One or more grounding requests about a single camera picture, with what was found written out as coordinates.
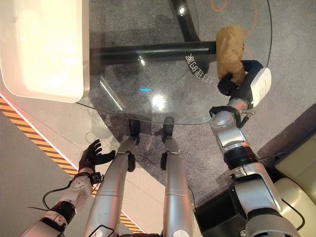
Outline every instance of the glass table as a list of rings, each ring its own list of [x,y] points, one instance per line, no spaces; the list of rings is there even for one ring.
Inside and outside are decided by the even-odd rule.
[[[269,61],[268,1],[244,1],[91,0],[90,91],[79,103],[144,121],[208,122],[228,101],[217,89],[216,33],[243,26],[244,59]]]

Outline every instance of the yellow black hazard stripe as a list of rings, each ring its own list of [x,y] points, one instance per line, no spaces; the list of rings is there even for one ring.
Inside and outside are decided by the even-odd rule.
[[[40,148],[48,157],[50,157],[60,168],[62,168],[67,174],[71,177],[74,177],[78,173],[78,169],[70,163],[69,160],[61,153],[56,151],[51,144],[48,143],[48,140],[41,134],[39,131],[35,130],[35,127],[31,126],[29,122],[26,122],[26,119],[22,118],[21,114],[18,111],[8,104],[7,100],[4,100],[4,97],[0,95],[0,110],[2,113],[7,116],[12,123],[14,123],[38,148]],[[92,192],[92,195],[95,197],[97,193],[97,187]],[[120,221],[129,228],[133,233],[144,233],[142,229],[129,218],[123,212],[120,214]]]

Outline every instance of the black cable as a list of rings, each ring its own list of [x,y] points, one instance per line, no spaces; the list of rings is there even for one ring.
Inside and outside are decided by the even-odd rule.
[[[269,0],[268,0],[268,8],[269,8],[269,13],[270,13],[271,41],[270,41],[270,52],[269,52],[269,56],[268,56],[267,67],[268,67],[268,65],[269,65],[269,61],[270,61],[270,56],[271,56],[271,51],[272,51],[272,37],[273,37],[272,15],[271,15],[271,8],[270,8],[270,3],[269,3]]]
[[[69,188],[72,182],[73,182],[73,180],[70,180],[66,187],[60,188],[60,189],[54,189],[54,190],[51,190],[51,191],[47,192],[46,194],[44,194],[44,196],[42,198],[42,202],[43,202],[43,205],[47,208],[47,210],[50,210],[50,208],[46,204],[46,201],[45,201],[46,196],[51,194],[51,193],[62,191],[62,190],[65,190],[65,189]]]
[[[275,158],[275,157],[278,157],[278,156],[281,156],[281,155],[286,155],[287,153],[288,152],[279,152],[279,153],[271,155],[271,156],[266,156],[266,157],[259,158],[258,160],[268,159],[268,158]]]
[[[190,189],[190,191],[191,191],[191,193],[192,193],[193,203],[194,203],[194,209],[195,209],[195,211],[197,211],[196,199],[195,199],[195,197],[194,197],[193,191],[192,191],[192,189],[190,188],[190,186],[188,186],[188,188]]]
[[[47,210],[45,210],[45,209],[42,209],[42,208],[39,208],[39,207],[33,207],[33,206],[27,206],[27,208],[32,208],[32,209],[47,211]]]
[[[304,218],[304,216],[303,216],[298,210],[296,210],[293,206],[291,206],[289,203],[287,203],[284,199],[282,199],[282,201],[283,201],[286,205],[288,205],[289,207],[291,207],[292,210],[295,211],[295,212],[302,218],[302,224],[301,224],[298,228],[296,228],[296,230],[299,231],[299,230],[302,229],[302,227],[305,225],[305,218]]]
[[[108,230],[111,230],[112,232],[108,235],[108,237],[110,237],[111,236],[111,234],[113,234],[113,232],[114,232],[114,230],[112,229],[112,228],[110,228],[110,227],[107,227],[107,226],[105,226],[105,225],[99,225],[97,228],[95,228],[95,230],[94,231],[92,231],[92,233],[91,234],[89,234],[89,236],[88,237],[91,237],[100,227],[104,227],[104,228],[106,228],[106,229],[108,229]]]

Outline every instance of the plush toy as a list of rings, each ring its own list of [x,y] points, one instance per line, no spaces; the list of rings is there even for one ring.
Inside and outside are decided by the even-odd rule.
[[[241,85],[245,71],[241,63],[245,30],[239,25],[222,28],[216,35],[217,74],[219,80],[227,73],[233,75],[232,82]]]

